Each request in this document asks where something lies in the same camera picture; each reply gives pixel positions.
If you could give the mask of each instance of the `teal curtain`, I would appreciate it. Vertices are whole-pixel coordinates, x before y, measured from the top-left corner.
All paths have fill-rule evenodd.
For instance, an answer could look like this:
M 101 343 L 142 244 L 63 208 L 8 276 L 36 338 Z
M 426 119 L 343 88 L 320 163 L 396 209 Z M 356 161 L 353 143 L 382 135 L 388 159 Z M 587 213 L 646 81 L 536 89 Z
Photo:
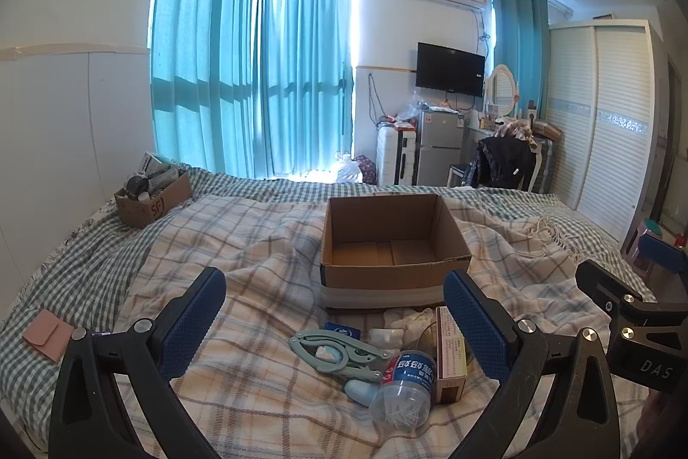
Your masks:
M 151 99 L 158 152 L 252 177 L 251 0 L 154 0 Z
M 258 0 L 258 177 L 328 170 L 352 144 L 351 0 Z
M 507 65 L 519 85 L 519 108 L 534 100 L 538 114 L 547 104 L 550 29 L 547 0 L 492 0 L 496 42 L 494 66 Z

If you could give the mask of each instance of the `black jacket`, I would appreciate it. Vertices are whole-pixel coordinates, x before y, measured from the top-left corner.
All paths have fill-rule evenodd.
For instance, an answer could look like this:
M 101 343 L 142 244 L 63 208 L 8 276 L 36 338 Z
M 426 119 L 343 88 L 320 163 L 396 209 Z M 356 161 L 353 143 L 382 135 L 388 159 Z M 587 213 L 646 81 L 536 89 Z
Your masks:
M 527 191 L 535 168 L 535 154 L 526 141 L 515 137 L 487 137 L 477 144 L 476 157 L 470 163 L 464 185 L 477 188 L 501 187 Z

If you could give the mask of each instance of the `television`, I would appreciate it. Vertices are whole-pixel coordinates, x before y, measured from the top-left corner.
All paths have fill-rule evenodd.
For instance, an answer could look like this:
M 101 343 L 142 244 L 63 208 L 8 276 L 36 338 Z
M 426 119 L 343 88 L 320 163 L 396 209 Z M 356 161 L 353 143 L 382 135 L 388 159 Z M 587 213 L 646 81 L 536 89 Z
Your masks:
M 484 74 L 485 58 L 482 55 L 418 42 L 417 87 L 482 96 Z

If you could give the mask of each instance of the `metal screw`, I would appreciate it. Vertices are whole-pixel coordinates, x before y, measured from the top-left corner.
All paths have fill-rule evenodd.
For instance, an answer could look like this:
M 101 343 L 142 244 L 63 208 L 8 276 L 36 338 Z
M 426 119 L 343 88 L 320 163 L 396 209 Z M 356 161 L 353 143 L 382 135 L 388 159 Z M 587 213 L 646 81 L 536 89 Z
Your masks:
M 597 340 L 597 333 L 594 331 L 594 329 L 586 327 L 583 329 L 583 337 L 588 341 L 593 342 Z
M 77 327 L 74 331 L 71 332 L 71 340 L 72 341 L 80 341 L 86 336 L 86 329 L 83 327 Z
M 153 322 L 150 319 L 139 319 L 135 324 L 133 324 L 133 330 L 137 333 L 145 333 L 151 330 L 153 327 Z
M 522 319 L 519 321 L 518 328 L 524 333 L 534 333 L 536 329 L 535 324 L 530 319 Z

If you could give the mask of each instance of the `gray refrigerator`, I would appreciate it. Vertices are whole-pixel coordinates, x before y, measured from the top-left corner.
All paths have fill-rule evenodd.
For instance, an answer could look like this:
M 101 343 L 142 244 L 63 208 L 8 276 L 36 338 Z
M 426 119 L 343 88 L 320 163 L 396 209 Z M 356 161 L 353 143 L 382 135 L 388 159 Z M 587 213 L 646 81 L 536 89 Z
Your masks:
M 446 185 L 449 167 L 461 162 L 462 114 L 422 111 L 415 144 L 414 185 Z

